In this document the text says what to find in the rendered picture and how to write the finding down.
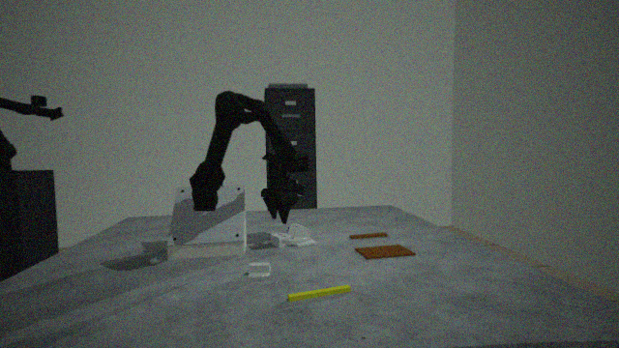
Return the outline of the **brown flat bar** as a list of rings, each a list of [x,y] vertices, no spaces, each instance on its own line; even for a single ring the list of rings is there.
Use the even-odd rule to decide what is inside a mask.
[[[382,237],[382,236],[389,236],[389,234],[386,234],[386,233],[382,232],[382,233],[369,233],[369,234],[349,235],[349,237],[352,238],[352,239]]]

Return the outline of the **brown rectangular plate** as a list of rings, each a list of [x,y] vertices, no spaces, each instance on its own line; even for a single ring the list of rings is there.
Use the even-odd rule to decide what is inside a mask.
[[[403,246],[365,246],[355,247],[367,260],[416,255]]]

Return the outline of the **yellow flat bar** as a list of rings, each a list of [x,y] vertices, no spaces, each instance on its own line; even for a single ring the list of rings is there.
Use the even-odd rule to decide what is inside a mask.
[[[292,301],[298,301],[298,300],[303,300],[303,299],[309,299],[309,298],[333,295],[333,294],[350,292],[350,291],[351,291],[351,287],[350,286],[342,285],[342,286],[337,286],[337,287],[331,287],[331,288],[318,289],[318,290],[312,290],[312,291],[301,292],[301,293],[288,294],[288,300],[290,302],[292,302]]]

